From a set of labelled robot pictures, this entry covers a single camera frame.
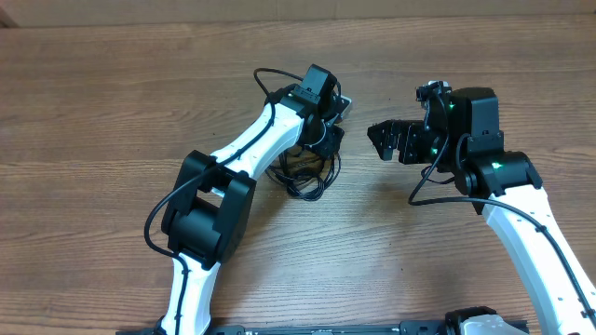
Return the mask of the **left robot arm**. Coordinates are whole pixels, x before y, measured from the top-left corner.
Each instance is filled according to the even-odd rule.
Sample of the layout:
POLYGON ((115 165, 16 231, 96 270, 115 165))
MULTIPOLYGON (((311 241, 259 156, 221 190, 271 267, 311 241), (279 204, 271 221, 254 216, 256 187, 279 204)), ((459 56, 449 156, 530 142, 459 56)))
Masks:
POLYGON ((169 308, 152 334, 204 334, 221 265, 235 253, 265 175, 304 201, 317 201, 341 170, 338 126, 351 107, 339 80, 313 64, 290 85, 267 90, 260 116, 211 154, 185 157, 172 191, 143 227, 149 248, 173 261, 169 308))

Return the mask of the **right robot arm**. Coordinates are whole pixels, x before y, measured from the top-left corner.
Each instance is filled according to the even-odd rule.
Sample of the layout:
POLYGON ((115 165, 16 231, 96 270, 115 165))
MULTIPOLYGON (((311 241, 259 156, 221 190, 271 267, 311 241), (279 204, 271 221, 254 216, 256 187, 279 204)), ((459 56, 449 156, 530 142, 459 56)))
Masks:
POLYGON ((416 90, 421 120, 390 119, 367 135, 384 161, 450 173, 506 249, 545 334, 592 334, 595 287, 552 213, 543 180, 523 152, 508 151, 499 127, 499 102, 488 87, 451 89, 441 81, 416 90))

